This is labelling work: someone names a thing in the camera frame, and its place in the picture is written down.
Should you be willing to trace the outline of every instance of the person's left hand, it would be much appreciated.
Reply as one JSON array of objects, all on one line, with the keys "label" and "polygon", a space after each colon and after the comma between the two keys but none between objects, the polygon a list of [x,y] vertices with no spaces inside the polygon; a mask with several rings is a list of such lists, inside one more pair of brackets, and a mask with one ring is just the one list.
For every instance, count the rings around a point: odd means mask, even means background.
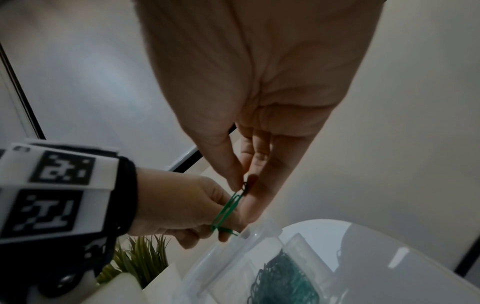
[{"label": "person's left hand", "polygon": [[[231,197],[212,179],[197,175],[138,168],[137,183],[138,207],[128,233],[172,235],[185,249],[212,235],[211,224]],[[222,227],[241,231],[245,225],[235,210]],[[228,238],[218,234],[220,241]]]}]

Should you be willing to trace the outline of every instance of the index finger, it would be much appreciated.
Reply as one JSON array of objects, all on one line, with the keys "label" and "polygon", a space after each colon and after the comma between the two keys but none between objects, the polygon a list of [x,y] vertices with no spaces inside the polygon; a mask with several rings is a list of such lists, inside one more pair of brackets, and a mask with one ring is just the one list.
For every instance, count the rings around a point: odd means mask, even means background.
[{"label": "index finger", "polygon": [[272,136],[270,157],[240,205],[244,221],[256,221],[268,207],[315,137]]}]

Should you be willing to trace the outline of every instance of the plastic container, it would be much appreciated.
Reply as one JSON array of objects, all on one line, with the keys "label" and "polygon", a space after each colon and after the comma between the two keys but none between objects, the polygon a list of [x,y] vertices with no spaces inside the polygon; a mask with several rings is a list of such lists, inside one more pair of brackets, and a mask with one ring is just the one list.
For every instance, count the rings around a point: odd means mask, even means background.
[{"label": "plastic container", "polygon": [[299,234],[286,244],[282,230],[264,215],[227,244],[215,244],[185,275],[174,304],[245,304],[258,272],[281,250],[304,273],[323,302],[320,288],[328,267]]}]

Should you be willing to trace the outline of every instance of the green paper clip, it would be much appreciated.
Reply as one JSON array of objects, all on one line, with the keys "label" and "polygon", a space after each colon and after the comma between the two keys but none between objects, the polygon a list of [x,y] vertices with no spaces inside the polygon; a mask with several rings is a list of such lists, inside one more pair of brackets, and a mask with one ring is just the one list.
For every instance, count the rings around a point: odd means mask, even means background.
[{"label": "green paper clip", "polygon": [[215,229],[218,229],[218,231],[221,232],[227,232],[233,235],[238,236],[238,233],[235,233],[231,229],[223,228],[220,227],[220,225],[224,222],[224,220],[235,210],[237,205],[240,202],[240,199],[247,193],[247,183],[243,183],[243,188],[242,188],[242,193],[237,194],[235,192],[232,197],[226,202],[225,206],[222,208],[220,213],[216,216],[216,218],[213,220],[213,223],[211,224],[211,230],[214,231]]}]

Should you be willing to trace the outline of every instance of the round white table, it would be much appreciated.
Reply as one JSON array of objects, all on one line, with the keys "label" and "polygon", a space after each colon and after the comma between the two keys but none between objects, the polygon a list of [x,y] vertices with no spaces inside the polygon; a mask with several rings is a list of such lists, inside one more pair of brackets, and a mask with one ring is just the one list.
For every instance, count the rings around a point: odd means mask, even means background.
[{"label": "round white table", "polygon": [[328,303],[480,303],[480,290],[389,236],[338,220],[285,227],[286,243],[300,233],[329,268],[322,283]]}]

